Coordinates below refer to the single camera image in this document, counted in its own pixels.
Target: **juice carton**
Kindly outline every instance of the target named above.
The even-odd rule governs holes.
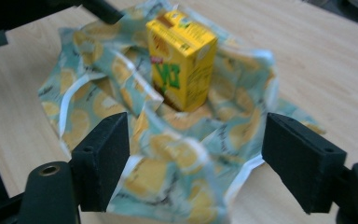
[[[146,25],[153,85],[173,108],[191,112],[207,96],[216,36],[174,10]]]

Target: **yellow juice box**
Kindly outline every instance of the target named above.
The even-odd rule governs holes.
[[[216,36],[178,10],[148,22],[146,29],[154,87],[173,108],[197,109],[208,96]]]

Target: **lemon print fabric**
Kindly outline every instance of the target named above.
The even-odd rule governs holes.
[[[291,116],[318,133],[324,129],[278,98],[270,51],[242,49],[241,40],[181,5],[214,32],[218,51],[204,105],[185,113],[163,104],[152,85],[145,25],[169,10],[168,1],[148,0],[124,9],[114,25],[61,28],[62,51],[38,91],[41,109],[69,152],[102,119],[127,112],[131,156],[108,212],[223,223],[246,176],[262,162],[268,112]],[[170,57],[166,46],[160,50]]]

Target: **patterned cloth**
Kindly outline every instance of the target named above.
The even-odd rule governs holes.
[[[62,28],[62,52],[39,98],[65,152],[103,119],[127,112],[131,156],[108,212],[180,223],[221,223],[251,170],[261,164],[266,115],[278,112],[319,129],[302,110],[278,99],[268,50],[239,39],[195,11],[179,7],[219,38],[207,102],[192,113],[163,104],[151,85],[145,24],[172,10],[150,0],[101,21]]]

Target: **light wood tabletop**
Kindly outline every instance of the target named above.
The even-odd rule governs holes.
[[[118,8],[142,0],[111,1]],[[312,114],[324,136],[358,162],[358,24],[299,0],[181,3],[240,37],[249,49],[270,49],[281,97]],[[24,191],[28,174],[49,161],[68,161],[37,97],[61,50],[60,27],[95,20],[70,8],[7,32],[0,48],[0,174],[8,194]],[[272,169],[255,169],[232,210],[233,223],[335,223],[330,214],[306,215]],[[81,214],[83,223],[158,223],[111,214]]]

